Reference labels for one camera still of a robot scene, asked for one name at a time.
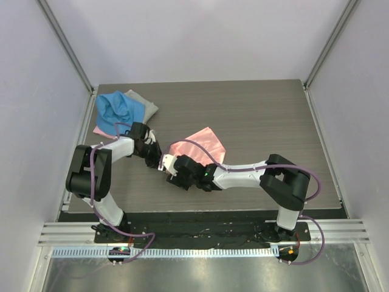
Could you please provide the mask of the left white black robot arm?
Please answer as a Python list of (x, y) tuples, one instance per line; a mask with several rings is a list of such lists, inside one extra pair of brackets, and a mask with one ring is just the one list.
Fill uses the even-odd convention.
[(92, 227), (97, 235), (110, 242), (124, 242), (131, 231), (125, 212), (110, 194), (112, 164), (135, 155), (147, 167), (158, 168), (162, 152), (150, 128), (141, 122), (131, 126), (111, 142), (76, 146), (66, 178), (66, 190), (97, 212), (100, 223)]

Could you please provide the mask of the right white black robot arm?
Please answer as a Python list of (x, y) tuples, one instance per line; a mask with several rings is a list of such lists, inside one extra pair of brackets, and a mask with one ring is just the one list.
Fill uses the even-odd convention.
[(291, 161), (272, 154), (266, 161), (247, 165), (211, 163), (202, 165), (187, 155), (163, 155), (158, 169), (168, 174), (167, 181), (181, 189), (191, 186), (205, 191), (231, 188), (256, 188), (265, 191), (277, 204), (274, 230), (266, 240), (289, 240), (297, 231), (311, 176)]

